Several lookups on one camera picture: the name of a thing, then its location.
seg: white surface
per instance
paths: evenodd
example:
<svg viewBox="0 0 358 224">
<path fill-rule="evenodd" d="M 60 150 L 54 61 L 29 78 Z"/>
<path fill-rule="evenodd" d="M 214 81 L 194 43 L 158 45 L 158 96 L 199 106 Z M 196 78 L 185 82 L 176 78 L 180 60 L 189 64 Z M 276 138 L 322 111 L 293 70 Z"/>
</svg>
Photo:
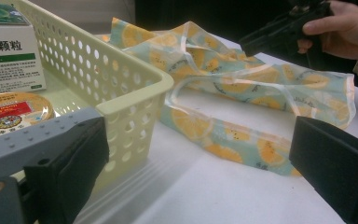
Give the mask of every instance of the white surface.
<svg viewBox="0 0 358 224">
<path fill-rule="evenodd" d="M 358 137 L 358 89 L 355 103 L 347 132 Z M 304 178 L 219 159 L 158 122 L 148 160 L 94 195 L 76 223 L 344 222 Z"/>
</svg>

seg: plastic basket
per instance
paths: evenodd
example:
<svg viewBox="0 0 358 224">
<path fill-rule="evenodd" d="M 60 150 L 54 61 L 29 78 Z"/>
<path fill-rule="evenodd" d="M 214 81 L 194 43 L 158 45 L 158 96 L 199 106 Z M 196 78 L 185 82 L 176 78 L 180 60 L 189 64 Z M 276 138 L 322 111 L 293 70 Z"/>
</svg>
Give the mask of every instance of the plastic basket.
<svg viewBox="0 0 358 224">
<path fill-rule="evenodd" d="M 94 191 L 143 161 L 172 78 L 31 2 L 0 3 L 34 26 L 48 86 L 37 93 L 56 114 L 94 106 L 104 116 L 110 155 Z"/>
</svg>

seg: medicine box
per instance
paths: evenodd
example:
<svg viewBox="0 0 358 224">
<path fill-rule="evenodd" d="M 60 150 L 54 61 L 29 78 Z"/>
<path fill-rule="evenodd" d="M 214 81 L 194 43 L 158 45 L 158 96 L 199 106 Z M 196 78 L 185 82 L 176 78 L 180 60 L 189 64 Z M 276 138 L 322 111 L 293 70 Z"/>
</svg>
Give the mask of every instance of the medicine box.
<svg viewBox="0 0 358 224">
<path fill-rule="evenodd" d="M 13 6 L 0 4 L 0 92 L 45 88 L 33 25 Z"/>
</svg>

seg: fabric bag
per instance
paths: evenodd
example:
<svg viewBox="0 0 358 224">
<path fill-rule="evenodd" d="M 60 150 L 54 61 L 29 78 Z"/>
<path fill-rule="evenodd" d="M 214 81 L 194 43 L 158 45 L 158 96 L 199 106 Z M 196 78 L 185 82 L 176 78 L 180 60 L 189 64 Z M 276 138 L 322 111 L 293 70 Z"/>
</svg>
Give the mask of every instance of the fabric bag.
<svg viewBox="0 0 358 224">
<path fill-rule="evenodd" d="M 170 74 L 175 84 L 167 93 L 160 120 L 227 160 L 298 175 L 288 160 L 290 139 L 183 106 L 178 101 L 183 88 L 320 119 L 341 129 L 355 115 L 352 74 L 265 64 L 239 49 L 229 49 L 191 21 L 155 33 L 113 18 L 109 43 Z"/>
</svg>

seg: black object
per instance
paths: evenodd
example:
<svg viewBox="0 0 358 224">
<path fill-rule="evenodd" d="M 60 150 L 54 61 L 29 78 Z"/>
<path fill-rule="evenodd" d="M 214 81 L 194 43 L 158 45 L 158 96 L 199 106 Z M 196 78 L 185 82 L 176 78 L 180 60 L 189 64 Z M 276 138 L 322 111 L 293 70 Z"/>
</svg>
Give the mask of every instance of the black object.
<svg viewBox="0 0 358 224">
<path fill-rule="evenodd" d="M 347 223 L 358 223 L 358 138 L 297 117 L 289 159 Z"/>
<path fill-rule="evenodd" d="M 0 223 L 73 223 L 109 153 L 103 117 L 91 108 L 84 111 L 68 115 L 70 119 L 62 116 L 1 136 L 0 141 L 40 130 L 48 133 L 47 137 L 32 137 L 33 144 L 17 150 L 27 152 L 22 158 L 34 153 L 27 162 L 16 162 L 16 150 L 0 157 Z M 56 126 L 62 132 L 50 133 Z M 21 141 L 29 139 L 23 136 Z M 19 183 L 1 169 L 7 165 L 12 174 L 18 172 L 13 168 L 17 164 L 12 163 L 20 163 L 24 170 L 25 178 Z"/>
<path fill-rule="evenodd" d="M 318 36 L 305 36 L 302 27 L 308 21 L 317 20 L 330 15 L 330 3 L 324 0 L 298 1 L 297 5 L 287 13 L 277 17 L 261 29 L 241 38 L 239 43 L 247 56 L 275 49 L 285 45 L 289 54 L 298 52 L 297 40 L 310 38 L 313 48 L 307 52 L 309 67 L 324 70 L 322 45 Z"/>
<path fill-rule="evenodd" d="M 358 0 L 341 0 L 357 3 Z M 193 21 L 207 32 L 238 42 L 278 15 L 287 14 L 296 5 L 292 0 L 135 0 L 136 25 L 146 30 L 169 30 Z M 284 61 L 309 67 L 306 54 L 289 54 L 285 45 L 263 53 Z M 355 60 L 322 53 L 326 71 L 352 73 Z"/>
</svg>

